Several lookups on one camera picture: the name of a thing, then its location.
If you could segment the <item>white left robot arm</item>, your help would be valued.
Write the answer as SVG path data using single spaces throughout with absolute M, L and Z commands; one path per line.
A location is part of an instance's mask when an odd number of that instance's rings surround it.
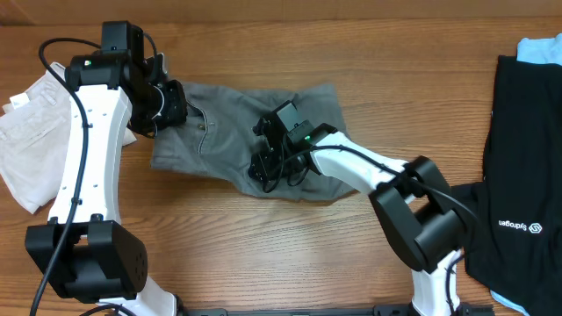
M 148 274 L 143 242 L 121 224 L 118 201 L 122 142 L 131 123 L 154 123 L 172 99 L 146 78 L 129 53 L 76 56 L 61 83 L 70 94 L 71 127 L 60 189 L 47 223 L 29 226 L 25 249 L 43 277 L 31 314 L 47 287 L 60 298 L 118 315 L 183 315 L 176 294 Z

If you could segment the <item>grey shorts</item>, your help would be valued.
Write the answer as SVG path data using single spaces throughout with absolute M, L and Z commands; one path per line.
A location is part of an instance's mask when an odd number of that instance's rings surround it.
M 347 131 L 334 85 L 325 83 L 301 91 L 234 90 L 200 83 L 184 83 L 183 87 L 188 103 L 186 123 L 156 135 L 150 162 L 153 169 L 226 180 L 238 191 L 259 198 L 329 202 L 354 190 L 333 177 L 309 172 L 297 186 L 283 180 L 265 193 L 248 174 L 251 155 L 262 144 L 252 127 L 285 101 L 294 102 L 304 119 L 315 126 L 327 123 Z

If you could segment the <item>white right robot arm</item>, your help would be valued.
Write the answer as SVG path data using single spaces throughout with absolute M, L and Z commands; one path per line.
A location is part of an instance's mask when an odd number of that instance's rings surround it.
M 314 172 L 342 181 L 368 196 L 394 253 L 412 270 L 408 305 L 380 306 L 377 314 L 466 315 L 456 289 L 456 267 L 476 226 L 475 214 L 451 195 L 438 167 L 427 157 L 411 162 L 361 147 L 328 124 L 260 118 L 252 129 L 265 138 L 253 154 L 251 178 L 273 191 L 282 178 Z

